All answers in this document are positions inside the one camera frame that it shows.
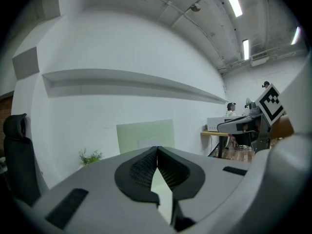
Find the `wooden desk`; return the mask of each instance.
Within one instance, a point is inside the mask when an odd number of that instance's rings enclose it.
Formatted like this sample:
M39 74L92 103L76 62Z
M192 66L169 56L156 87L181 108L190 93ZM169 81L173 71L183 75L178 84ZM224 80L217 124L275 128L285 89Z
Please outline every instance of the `wooden desk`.
M200 135L210 135L210 136L219 136L219 148L218 148L218 158L222 158L222 151L224 148L224 142L228 138L228 134L219 133L219 132L210 132L208 130L204 130L200 133Z

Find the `light green panel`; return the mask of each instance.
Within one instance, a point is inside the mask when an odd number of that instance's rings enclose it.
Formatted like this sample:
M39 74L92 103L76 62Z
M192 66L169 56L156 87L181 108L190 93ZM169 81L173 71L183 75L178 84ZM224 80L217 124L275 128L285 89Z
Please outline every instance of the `light green panel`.
M175 147L172 119L117 125L117 137L121 154L139 149L139 141L156 139L162 146Z

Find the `black office chair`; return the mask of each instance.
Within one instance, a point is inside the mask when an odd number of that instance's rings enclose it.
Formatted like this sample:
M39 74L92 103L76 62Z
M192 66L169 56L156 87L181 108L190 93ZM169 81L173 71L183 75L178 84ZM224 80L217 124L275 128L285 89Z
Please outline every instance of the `black office chair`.
M32 206L41 194L36 178L33 143L25 137L26 115L12 115L5 120L4 155L13 195Z

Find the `chair headrest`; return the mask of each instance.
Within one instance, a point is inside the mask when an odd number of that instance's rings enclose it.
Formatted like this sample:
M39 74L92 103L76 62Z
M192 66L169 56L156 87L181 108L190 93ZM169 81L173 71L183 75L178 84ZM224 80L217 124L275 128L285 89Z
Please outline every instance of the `chair headrest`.
M6 137L13 139L23 139L25 137L26 115L11 115L4 121L3 132Z

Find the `potted plant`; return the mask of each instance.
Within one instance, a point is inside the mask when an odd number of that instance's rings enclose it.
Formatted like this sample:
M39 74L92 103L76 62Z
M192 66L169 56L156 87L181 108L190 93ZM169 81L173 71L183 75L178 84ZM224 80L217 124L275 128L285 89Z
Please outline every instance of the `potted plant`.
M80 156L81 163L82 163L80 165L79 169L88 165L88 164L91 164L93 162L97 162L97 161L102 159L102 153L99 153L97 150L94 151L92 154L87 155L87 149L86 148L83 151L79 152L79 156Z

